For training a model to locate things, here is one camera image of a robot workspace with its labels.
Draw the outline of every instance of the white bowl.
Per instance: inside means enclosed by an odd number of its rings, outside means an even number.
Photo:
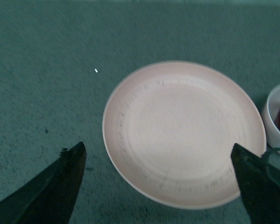
[[[279,110],[280,84],[270,92],[261,115],[266,129],[266,140],[272,148],[280,147],[280,130],[275,125]]]

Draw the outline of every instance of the bowl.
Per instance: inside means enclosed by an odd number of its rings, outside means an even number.
[[[266,141],[272,148],[280,147],[280,130],[275,124],[279,110],[280,84],[273,88],[268,95],[266,104],[261,114],[266,130]]]

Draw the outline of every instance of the bowl rim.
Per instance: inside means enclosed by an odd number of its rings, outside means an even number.
[[[268,117],[270,119],[270,122],[273,124],[273,127],[274,129],[278,132],[278,134],[280,135],[280,130],[279,128],[276,126],[275,122],[273,121],[272,117],[271,117],[271,113],[270,113],[270,108],[269,108],[269,102],[272,98],[272,96],[274,95],[274,93],[280,89],[280,84],[275,86],[269,93],[268,97],[267,97],[267,101],[266,101],[266,110],[267,110],[267,113],[268,113]]]

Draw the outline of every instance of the teal carpet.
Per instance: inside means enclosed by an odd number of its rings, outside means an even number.
[[[132,71],[166,60],[224,73],[261,110],[280,83],[280,7],[0,1],[0,200],[83,141],[71,224],[250,223],[240,198],[209,210],[166,207],[111,164],[101,128],[109,95]]]

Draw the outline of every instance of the ceramic plate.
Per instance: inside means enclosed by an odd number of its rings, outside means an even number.
[[[231,150],[260,156],[259,112],[231,79],[203,65],[164,62],[124,79],[104,111],[105,147],[121,176],[172,207],[205,209],[240,195]]]

